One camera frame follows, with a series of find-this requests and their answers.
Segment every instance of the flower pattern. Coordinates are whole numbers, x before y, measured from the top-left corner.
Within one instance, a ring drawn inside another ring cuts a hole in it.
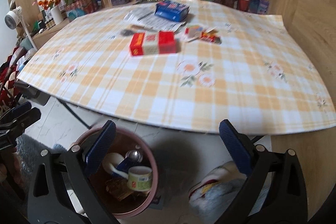
[[[184,60],[177,66],[177,72],[182,74],[181,86],[193,86],[196,81],[203,86],[212,86],[215,84],[215,79],[209,73],[206,73],[213,67],[213,64],[207,62],[197,63],[191,60]]]
[[[67,68],[66,73],[70,74],[71,77],[76,76],[78,72],[77,68],[78,68],[78,64],[72,64]]]
[[[200,77],[198,78],[198,82],[203,86],[209,87],[209,86],[213,86],[216,80],[212,74],[205,73],[205,74],[200,75]]]
[[[37,61],[38,61],[38,57],[36,57],[36,58],[32,58],[30,61],[29,61],[29,67],[31,68]]]
[[[61,77],[59,83],[63,84],[63,83],[65,83],[67,81],[67,79],[68,79],[68,77],[66,75],[64,75],[64,76]]]
[[[67,79],[69,77],[77,76],[77,74],[78,74],[78,64],[69,65],[66,70],[63,70],[59,74],[59,78],[60,78],[59,83],[63,84],[63,83],[65,83],[67,81]]]
[[[317,105],[319,108],[322,108],[323,106],[326,105],[326,101],[321,97],[320,94],[316,94],[316,98],[317,98]]]
[[[265,66],[267,66],[267,71],[270,73],[272,77],[275,79],[279,78],[284,80],[285,83],[287,83],[286,75],[284,74],[283,68],[275,62],[265,62]]]
[[[58,48],[58,49],[56,50],[56,52],[54,53],[54,55],[53,55],[53,60],[55,60],[55,59],[59,56],[59,54],[60,54],[61,52],[63,52],[63,51],[64,51],[63,48]]]

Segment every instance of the table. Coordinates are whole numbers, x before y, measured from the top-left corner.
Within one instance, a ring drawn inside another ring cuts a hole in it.
[[[322,79],[281,16],[181,2],[190,5],[188,23],[216,27],[221,45],[194,41],[181,43],[177,54],[130,57],[131,38],[119,31],[135,7],[115,8],[64,27],[18,77],[96,112],[181,130],[217,133],[225,118],[252,135],[336,125]]]

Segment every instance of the white desk fan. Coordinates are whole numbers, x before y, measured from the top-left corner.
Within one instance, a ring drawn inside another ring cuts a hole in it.
[[[26,23],[23,19],[23,15],[22,15],[22,7],[19,6],[17,8],[15,8],[12,11],[9,11],[7,13],[7,15],[5,16],[5,23],[8,26],[8,28],[14,30],[16,28],[16,26],[19,25],[19,23],[21,22],[21,25],[23,27],[23,29],[25,30],[25,33],[29,39],[29,41],[31,42],[31,45],[34,47],[34,49],[38,50],[32,37],[29,34],[29,31],[27,29]]]

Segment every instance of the flower pot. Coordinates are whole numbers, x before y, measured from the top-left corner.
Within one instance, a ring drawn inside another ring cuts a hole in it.
[[[63,22],[63,16],[62,16],[62,13],[61,13],[61,10],[60,8],[57,6],[53,7],[51,10],[51,15],[52,15],[52,18],[53,20],[55,21],[55,24],[58,25],[59,23],[62,23]]]
[[[69,21],[73,21],[78,17],[91,14],[98,10],[98,3],[96,0],[79,0],[75,3],[65,6]]]

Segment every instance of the table leg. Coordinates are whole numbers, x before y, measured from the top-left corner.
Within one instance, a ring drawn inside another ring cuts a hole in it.
[[[65,101],[61,100],[61,99],[57,99],[62,105],[64,105],[64,107],[77,119],[79,120],[87,129],[91,129],[92,127],[89,126],[86,122],[84,122],[80,116],[78,116],[68,105]]]

